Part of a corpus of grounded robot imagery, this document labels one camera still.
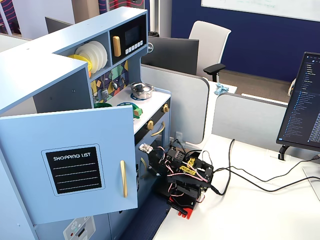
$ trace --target white chair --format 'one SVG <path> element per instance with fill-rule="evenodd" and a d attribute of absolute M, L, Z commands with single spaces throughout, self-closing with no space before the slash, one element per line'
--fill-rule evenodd
<path fill-rule="evenodd" d="M 196 75 L 219 82 L 222 55 L 231 30 L 204 21 L 193 24 L 189 39 L 199 40 Z"/>

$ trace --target microwave display screen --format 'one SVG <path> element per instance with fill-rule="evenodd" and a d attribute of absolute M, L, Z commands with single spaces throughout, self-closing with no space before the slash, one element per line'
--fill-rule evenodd
<path fill-rule="evenodd" d="M 140 39 L 140 27 L 135 26 L 130 30 L 126 31 L 125 34 L 125 45 L 130 46 L 131 44 L 137 43 Z"/>

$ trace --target monitor stand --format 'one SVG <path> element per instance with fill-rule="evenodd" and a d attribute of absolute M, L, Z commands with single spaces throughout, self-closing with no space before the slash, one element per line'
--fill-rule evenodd
<path fill-rule="evenodd" d="M 320 166 L 304 166 L 302 168 L 304 174 L 306 177 L 318 177 L 320 178 Z M 313 188 L 315 195 L 318 197 L 320 201 L 320 181 L 315 178 L 308 179 L 309 183 L 311 184 L 311 187 Z"/>

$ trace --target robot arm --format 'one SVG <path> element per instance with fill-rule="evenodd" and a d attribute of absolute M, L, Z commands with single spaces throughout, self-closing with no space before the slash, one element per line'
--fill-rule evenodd
<path fill-rule="evenodd" d="M 147 144 L 142 144 L 139 149 L 148 154 L 150 173 L 165 179 L 162 184 L 168 189 L 168 205 L 189 219 L 197 199 L 211 187 L 213 166 L 185 155 L 174 146 L 167 152 Z"/>

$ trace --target whiteboard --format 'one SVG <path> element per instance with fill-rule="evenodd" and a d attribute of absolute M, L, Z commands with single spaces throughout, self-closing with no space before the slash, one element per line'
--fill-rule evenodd
<path fill-rule="evenodd" d="M 201 6 L 320 22 L 320 0 L 201 0 Z"/>

